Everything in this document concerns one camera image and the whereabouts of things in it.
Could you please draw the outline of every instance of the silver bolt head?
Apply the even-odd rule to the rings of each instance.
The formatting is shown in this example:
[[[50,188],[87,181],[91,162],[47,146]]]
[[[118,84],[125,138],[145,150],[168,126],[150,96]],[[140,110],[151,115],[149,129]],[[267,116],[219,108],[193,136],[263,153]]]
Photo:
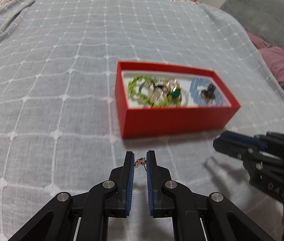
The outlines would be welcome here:
[[[211,198],[215,201],[215,202],[220,202],[223,200],[223,195],[221,193],[215,192],[212,194]]]
[[[69,198],[69,194],[67,194],[67,193],[59,193],[57,195],[57,200],[61,201],[61,202],[66,201],[68,198]]]
[[[175,182],[175,181],[173,181],[173,180],[169,180],[169,181],[166,181],[165,182],[165,186],[167,187],[167,188],[176,188],[177,187],[177,183]]]
[[[115,186],[115,183],[112,180],[106,180],[103,182],[103,187],[112,188]]]
[[[263,169],[263,166],[262,166],[261,163],[255,164],[255,167],[256,167],[258,170],[262,170],[262,169]]]

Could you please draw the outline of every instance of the blue gripper pad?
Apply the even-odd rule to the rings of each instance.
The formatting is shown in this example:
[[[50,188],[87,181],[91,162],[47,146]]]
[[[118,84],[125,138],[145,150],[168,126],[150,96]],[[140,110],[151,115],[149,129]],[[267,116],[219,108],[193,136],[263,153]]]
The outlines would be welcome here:
[[[153,216],[153,213],[154,213],[153,186],[152,186],[152,173],[151,173],[149,152],[146,153],[146,178],[147,178],[147,192],[148,192],[148,198],[149,198],[150,216]]]
[[[133,180],[134,180],[134,154],[132,154],[131,157],[130,172],[128,175],[128,182],[126,187],[126,205],[125,205],[126,216],[129,216],[131,211]]]
[[[259,151],[265,150],[265,145],[257,138],[249,137],[249,136],[242,135],[242,134],[235,133],[235,132],[228,131],[228,130],[224,131],[220,137],[228,138],[231,140],[238,141],[239,143],[244,143],[246,145],[256,147],[257,150]]]

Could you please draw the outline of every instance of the red box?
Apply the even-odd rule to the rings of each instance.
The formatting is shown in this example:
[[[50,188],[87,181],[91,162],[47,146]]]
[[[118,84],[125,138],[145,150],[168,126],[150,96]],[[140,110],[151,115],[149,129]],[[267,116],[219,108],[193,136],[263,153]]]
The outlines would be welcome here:
[[[123,70],[165,71],[210,77],[224,94],[230,106],[197,106],[176,108],[129,108]],[[115,98],[121,136],[125,138],[221,129],[241,107],[221,78],[212,70],[152,62],[118,62]]]

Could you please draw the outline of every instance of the beaded bracelet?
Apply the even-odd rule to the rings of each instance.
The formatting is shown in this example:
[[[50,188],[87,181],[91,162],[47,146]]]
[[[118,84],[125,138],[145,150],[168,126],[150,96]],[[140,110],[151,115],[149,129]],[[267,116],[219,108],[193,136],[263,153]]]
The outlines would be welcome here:
[[[139,90],[138,92],[136,92],[136,87],[137,87],[137,82],[138,81],[143,81],[144,82],[142,84],[140,84],[139,86]],[[128,83],[128,94],[129,97],[132,100],[136,100],[138,101],[140,104],[143,105],[149,105],[151,106],[151,108],[154,107],[169,107],[170,104],[172,102],[175,103],[176,106],[181,106],[181,102],[182,102],[182,95],[181,95],[181,86],[179,85],[179,83],[177,82],[177,80],[170,80],[170,82],[174,81],[176,84],[175,88],[171,91],[171,88],[169,87],[169,85],[165,85],[163,82],[163,85],[158,85],[157,83],[160,80],[156,77],[151,78],[149,76],[146,75],[141,75],[141,76],[136,76],[134,77],[134,79],[132,81],[130,81]],[[153,87],[153,92],[155,91],[156,88],[160,88],[162,90],[162,94],[163,94],[163,87],[166,87],[166,97],[163,100],[160,100],[158,102],[155,102],[155,100],[150,97],[150,95],[146,95],[142,93],[142,89],[145,85],[148,85],[149,87],[149,91],[151,90],[151,87]],[[186,102],[184,103],[184,106],[187,106],[188,103],[188,96],[186,96]]]

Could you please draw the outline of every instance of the gray pillow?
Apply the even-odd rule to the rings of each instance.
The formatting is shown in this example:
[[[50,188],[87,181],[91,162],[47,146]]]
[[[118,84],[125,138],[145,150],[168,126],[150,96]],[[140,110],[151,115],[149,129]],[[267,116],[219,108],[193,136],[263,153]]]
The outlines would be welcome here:
[[[220,9],[250,33],[284,49],[284,0],[226,0]]]

